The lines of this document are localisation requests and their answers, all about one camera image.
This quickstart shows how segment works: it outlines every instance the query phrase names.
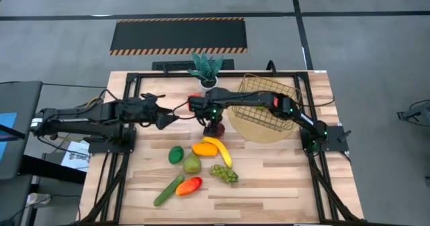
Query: wire basket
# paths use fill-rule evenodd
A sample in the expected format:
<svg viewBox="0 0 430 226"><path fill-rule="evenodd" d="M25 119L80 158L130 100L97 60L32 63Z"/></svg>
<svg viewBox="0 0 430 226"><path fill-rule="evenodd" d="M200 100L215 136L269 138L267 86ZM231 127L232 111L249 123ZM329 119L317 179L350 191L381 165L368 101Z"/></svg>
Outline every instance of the wire basket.
<svg viewBox="0 0 430 226"><path fill-rule="evenodd" d="M274 91L291 97L297 102L297 94L301 96L298 89L289 87L271 79L266 79L252 74L245 74L238 92L253 92L253 91ZM282 132L284 130L293 129L294 123L291 120L281 120L276 118L269 112L267 108L256 108L249 106L233 106L232 111L237 118L242 118L246 121Z"/></svg>

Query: white pot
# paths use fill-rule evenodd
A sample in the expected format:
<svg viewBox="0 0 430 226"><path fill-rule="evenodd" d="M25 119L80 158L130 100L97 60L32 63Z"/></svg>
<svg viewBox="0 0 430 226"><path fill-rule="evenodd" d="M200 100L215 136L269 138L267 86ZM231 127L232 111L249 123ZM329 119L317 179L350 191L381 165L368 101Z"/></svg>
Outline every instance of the white pot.
<svg viewBox="0 0 430 226"><path fill-rule="evenodd" d="M211 90L212 88L214 88L214 87L216 87L218 85L218 78L215 77L215 84L212 87L204 87L202 85L202 80L200 80L199 84L200 84L200 87L202 88L202 91L203 92L207 92L207 91Z"/></svg>

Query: blue screen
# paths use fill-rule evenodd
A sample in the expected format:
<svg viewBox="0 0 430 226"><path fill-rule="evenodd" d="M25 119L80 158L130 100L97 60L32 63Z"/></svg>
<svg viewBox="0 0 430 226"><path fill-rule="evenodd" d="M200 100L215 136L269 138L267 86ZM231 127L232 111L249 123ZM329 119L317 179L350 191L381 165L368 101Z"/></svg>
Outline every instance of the blue screen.
<svg viewBox="0 0 430 226"><path fill-rule="evenodd" d="M15 123L16 112L0 114L0 124L8 128L12 128ZM0 160L3 158L7 142L0 142Z"/></svg>

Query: avocado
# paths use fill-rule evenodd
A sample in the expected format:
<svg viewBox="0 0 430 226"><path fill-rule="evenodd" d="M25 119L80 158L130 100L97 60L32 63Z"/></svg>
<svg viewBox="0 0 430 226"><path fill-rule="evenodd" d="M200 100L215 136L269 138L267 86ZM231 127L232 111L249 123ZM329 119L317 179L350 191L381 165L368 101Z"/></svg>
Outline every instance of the avocado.
<svg viewBox="0 0 430 226"><path fill-rule="evenodd" d="M202 163L200 163L199 157L193 152L191 152L183 162L183 170L187 173L199 173L201 168Z"/></svg>
<svg viewBox="0 0 430 226"><path fill-rule="evenodd" d="M169 152L169 162L171 164L179 163L183 158L183 149L180 146L173 147Z"/></svg>

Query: white paper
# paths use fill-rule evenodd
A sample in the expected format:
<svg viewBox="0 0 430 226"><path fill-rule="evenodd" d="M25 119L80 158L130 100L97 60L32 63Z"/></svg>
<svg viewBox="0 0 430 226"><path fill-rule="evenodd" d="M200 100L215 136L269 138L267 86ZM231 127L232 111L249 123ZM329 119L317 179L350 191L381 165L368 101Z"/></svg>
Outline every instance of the white paper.
<svg viewBox="0 0 430 226"><path fill-rule="evenodd" d="M88 153L89 144L85 141L80 143L78 142L70 142L69 151L76 151L85 155L79 155L76 153L66 152L66 155L62 159L61 165L67 166L73 169L80 170L82 172L87 172L89 165L89 153Z"/></svg>

